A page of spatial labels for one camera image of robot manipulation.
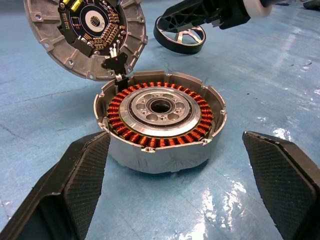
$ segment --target circuit board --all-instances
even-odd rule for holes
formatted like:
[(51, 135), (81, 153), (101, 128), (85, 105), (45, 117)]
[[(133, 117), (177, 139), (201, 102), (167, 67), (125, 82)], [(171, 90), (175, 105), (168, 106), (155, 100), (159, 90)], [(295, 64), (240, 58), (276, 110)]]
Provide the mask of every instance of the circuit board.
[(126, 37), (125, 21), (107, 0), (60, 0), (60, 32), (87, 57), (111, 57)]

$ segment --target cast aluminum lid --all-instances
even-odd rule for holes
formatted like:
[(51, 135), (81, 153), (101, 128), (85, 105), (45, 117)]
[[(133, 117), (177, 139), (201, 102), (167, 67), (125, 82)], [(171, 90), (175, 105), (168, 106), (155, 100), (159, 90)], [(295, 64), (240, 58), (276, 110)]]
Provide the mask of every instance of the cast aluminum lid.
[(53, 60), (79, 77), (111, 81), (133, 71), (148, 42), (140, 2), (24, 0), (24, 7)]

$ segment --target white tape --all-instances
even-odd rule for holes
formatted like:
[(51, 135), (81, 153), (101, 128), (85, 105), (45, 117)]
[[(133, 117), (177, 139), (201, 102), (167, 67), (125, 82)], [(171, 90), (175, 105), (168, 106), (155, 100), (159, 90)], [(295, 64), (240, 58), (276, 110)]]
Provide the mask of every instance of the white tape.
[(272, 10), (272, 6), (264, 7), (260, 0), (243, 0), (243, 4), (251, 18), (267, 17)]

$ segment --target blue floor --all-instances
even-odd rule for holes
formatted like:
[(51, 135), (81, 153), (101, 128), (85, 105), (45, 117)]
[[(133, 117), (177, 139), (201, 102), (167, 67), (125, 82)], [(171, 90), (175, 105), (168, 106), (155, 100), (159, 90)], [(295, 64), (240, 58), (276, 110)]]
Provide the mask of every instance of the blue floor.
[[(100, 129), (102, 82), (58, 66), (34, 38), (22, 1), (0, 9), (0, 230), (68, 145)], [(142, 4), (149, 43), (135, 71), (193, 75), (224, 97), (228, 121), (212, 158), (148, 175), (108, 157), (88, 240), (280, 240), (258, 193), (242, 132), (298, 144), (320, 165), (320, 12), (275, 6), (269, 18), (229, 30), (205, 25), (193, 56), (160, 46), (157, 16), (173, 0)]]

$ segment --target yellow capacitor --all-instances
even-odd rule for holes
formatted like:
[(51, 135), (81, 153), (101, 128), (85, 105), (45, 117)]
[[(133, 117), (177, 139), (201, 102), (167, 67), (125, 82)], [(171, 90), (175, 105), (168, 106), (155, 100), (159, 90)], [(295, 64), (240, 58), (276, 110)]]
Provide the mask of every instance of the yellow capacitor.
[(67, 5), (71, 0), (63, 0), (62, 2)]
[(82, 4), (82, 0), (76, 0), (75, 2), (74, 2), (74, 4), (72, 4), (72, 6), (71, 6), (71, 11), (72, 12), (75, 12), (75, 11), (77, 11), (77, 9), (80, 7), (80, 5)]

